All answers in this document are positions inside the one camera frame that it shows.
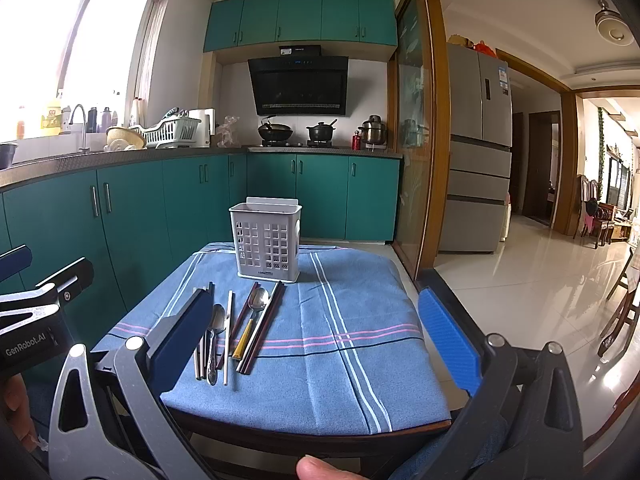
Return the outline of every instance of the doorway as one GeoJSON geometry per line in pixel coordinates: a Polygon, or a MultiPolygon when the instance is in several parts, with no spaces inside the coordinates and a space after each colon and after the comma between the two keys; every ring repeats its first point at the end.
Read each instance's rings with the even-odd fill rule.
{"type": "Polygon", "coordinates": [[[560,111],[529,114],[529,161],[522,214],[550,226],[558,196],[560,111]]]}

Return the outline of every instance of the spoon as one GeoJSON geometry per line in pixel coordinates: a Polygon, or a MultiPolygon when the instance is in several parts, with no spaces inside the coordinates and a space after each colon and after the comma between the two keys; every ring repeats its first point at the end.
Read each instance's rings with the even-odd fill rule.
{"type": "Polygon", "coordinates": [[[207,362],[207,382],[213,386],[218,380],[218,370],[216,368],[216,339],[218,334],[225,329],[225,309],[219,303],[213,306],[213,317],[209,324],[211,332],[211,342],[209,345],[209,361],[207,362]]]}
{"type": "Polygon", "coordinates": [[[251,336],[251,328],[253,327],[254,322],[258,319],[258,315],[264,307],[269,303],[269,293],[262,288],[261,286],[257,287],[249,296],[249,307],[253,310],[251,317],[249,318],[248,323],[246,324],[246,328],[244,332],[242,332],[242,337],[238,342],[238,346],[232,355],[233,359],[241,359],[242,354],[244,354],[244,350],[246,349],[246,344],[249,341],[249,337],[251,336]]]}

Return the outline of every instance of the yellow handle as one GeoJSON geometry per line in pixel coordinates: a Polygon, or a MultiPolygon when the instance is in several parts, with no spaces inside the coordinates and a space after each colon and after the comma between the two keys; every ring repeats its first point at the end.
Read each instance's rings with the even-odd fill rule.
{"type": "Polygon", "coordinates": [[[232,355],[233,359],[242,359],[242,354],[244,354],[244,348],[246,347],[246,344],[249,342],[249,337],[251,336],[251,325],[253,323],[254,323],[254,319],[249,318],[249,323],[246,324],[246,328],[244,329],[244,332],[242,332],[242,337],[238,342],[238,346],[236,346],[236,350],[232,355]]]}

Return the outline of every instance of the faucet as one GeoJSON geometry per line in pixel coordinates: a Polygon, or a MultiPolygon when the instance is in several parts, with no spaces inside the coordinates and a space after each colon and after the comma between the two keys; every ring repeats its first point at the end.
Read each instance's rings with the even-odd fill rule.
{"type": "Polygon", "coordinates": [[[78,148],[78,150],[82,153],[87,153],[90,150],[90,148],[86,146],[86,114],[84,113],[84,107],[82,105],[76,105],[76,107],[74,108],[74,111],[71,112],[71,118],[69,119],[69,126],[71,126],[74,123],[74,114],[76,113],[76,110],[78,110],[78,108],[80,108],[82,112],[82,148],[78,148]]]}

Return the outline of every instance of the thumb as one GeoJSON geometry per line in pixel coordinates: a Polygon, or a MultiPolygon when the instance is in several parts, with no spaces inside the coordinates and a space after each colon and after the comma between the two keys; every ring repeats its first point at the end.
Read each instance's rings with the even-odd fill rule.
{"type": "Polygon", "coordinates": [[[360,475],[340,471],[331,464],[309,455],[298,461],[296,473],[300,480],[366,480],[360,475]]]}

